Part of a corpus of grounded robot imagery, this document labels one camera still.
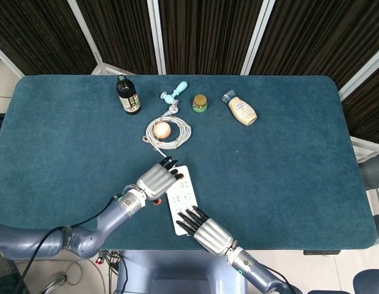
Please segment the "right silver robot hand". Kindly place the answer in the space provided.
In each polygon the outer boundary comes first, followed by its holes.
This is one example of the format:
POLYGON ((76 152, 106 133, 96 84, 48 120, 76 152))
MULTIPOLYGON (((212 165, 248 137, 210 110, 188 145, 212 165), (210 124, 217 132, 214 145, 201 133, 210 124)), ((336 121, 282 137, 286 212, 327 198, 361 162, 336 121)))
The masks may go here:
POLYGON ((197 206, 179 212, 178 216, 180 219, 175 222, 214 256, 228 256, 236 249, 233 236, 197 206))

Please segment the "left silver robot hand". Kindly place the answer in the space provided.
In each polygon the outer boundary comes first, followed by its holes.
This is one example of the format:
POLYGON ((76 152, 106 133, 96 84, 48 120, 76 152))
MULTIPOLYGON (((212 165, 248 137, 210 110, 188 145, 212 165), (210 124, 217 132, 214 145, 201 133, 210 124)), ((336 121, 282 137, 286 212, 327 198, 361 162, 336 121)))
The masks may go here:
POLYGON ((177 162, 178 160, 172 160, 171 156, 167 156, 137 180, 136 186, 145 192, 148 201, 159 204, 161 196, 183 178, 183 174, 175 166, 177 162))

